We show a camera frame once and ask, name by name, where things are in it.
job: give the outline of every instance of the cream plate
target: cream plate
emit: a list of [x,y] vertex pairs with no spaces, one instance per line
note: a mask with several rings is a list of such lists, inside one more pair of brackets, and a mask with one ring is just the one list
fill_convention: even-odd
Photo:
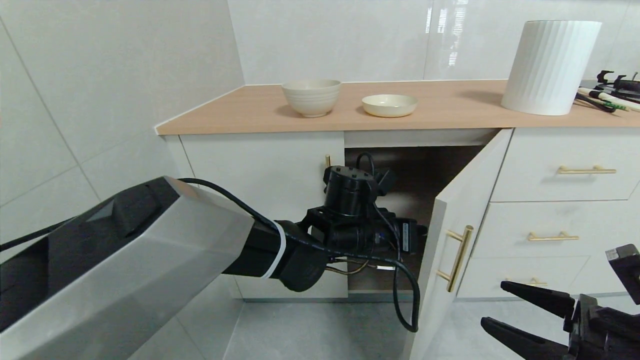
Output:
[[381,94],[362,99],[364,111],[379,117],[402,117],[413,113],[418,99],[407,95]]

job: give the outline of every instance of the ribbed bowl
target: ribbed bowl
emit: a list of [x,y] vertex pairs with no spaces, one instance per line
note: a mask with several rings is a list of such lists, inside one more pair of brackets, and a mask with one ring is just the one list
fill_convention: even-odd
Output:
[[292,81],[282,85],[287,103],[304,117],[321,117],[333,109],[338,101],[340,86],[337,80],[314,79]]

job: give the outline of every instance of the gold cabinet handle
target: gold cabinet handle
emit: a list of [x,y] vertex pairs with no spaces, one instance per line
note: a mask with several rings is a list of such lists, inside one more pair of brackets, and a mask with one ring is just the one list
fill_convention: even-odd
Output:
[[438,270],[436,273],[439,277],[445,279],[449,283],[447,284],[447,291],[453,292],[453,287],[456,284],[456,280],[460,275],[460,268],[462,267],[462,260],[465,257],[465,253],[467,252],[467,247],[471,242],[471,234],[474,232],[474,227],[471,225],[465,226],[465,232],[462,235],[458,233],[454,233],[453,231],[447,230],[447,236],[450,238],[454,238],[460,241],[460,247],[458,247],[458,253],[456,254],[456,259],[453,262],[453,269],[451,270],[451,274],[445,274]]
[[557,173],[560,175],[584,175],[584,174],[615,174],[617,172],[614,168],[603,168],[600,165],[593,165],[593,168],[583,168],[583,169],[570,169],[566,166],[561,166],[558,168]]
[[[507,277],[505,278],[505,280],[507,281],[511,281],[511,278]],[[548,286],[548,284],[546,282],[540,282],[540,280],[538,280],[537,277],[532,277],[531,281],[525,283],[525,285],[529,285],[529,286],[539,286],[539,287],[545,287]]]
[[565,241],[565,240],[580,240],[580,236],[572,236],[566,233],[566,231],[561,231],[560,236],[547,236],[544,238],[539,238],[536,236],[536,233],[533,231],[529,233],[527,236],[527,240],[529,241]]

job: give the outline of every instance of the brush handle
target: brush handle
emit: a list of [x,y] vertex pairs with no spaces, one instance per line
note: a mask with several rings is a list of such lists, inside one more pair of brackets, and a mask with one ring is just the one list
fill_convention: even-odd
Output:
[[593,97],[595,99],[606,100],[606,101],[612,102],[612,103],[617,104],[617,105],[626,106],[630,110],[640,111],[640,104],[636,104],[636,103],[631,102],[631,101],[626,101],[626,100],[617,98],[615,96],[611,96],[611,95],[609,95],[607,93],[604,93],[604,92],[601,92],[601,91],[598,91],[598,90],[587,89],[587,88],[578,88],[578,94],[590,96],[590,97]]

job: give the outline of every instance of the white cylindrical container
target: white cylindrical container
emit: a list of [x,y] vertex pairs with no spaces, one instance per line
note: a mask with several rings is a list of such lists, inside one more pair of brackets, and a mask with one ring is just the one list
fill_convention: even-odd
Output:
[[538,115],[569,113],[601,25],[597,21],[527,21],[502,106]]

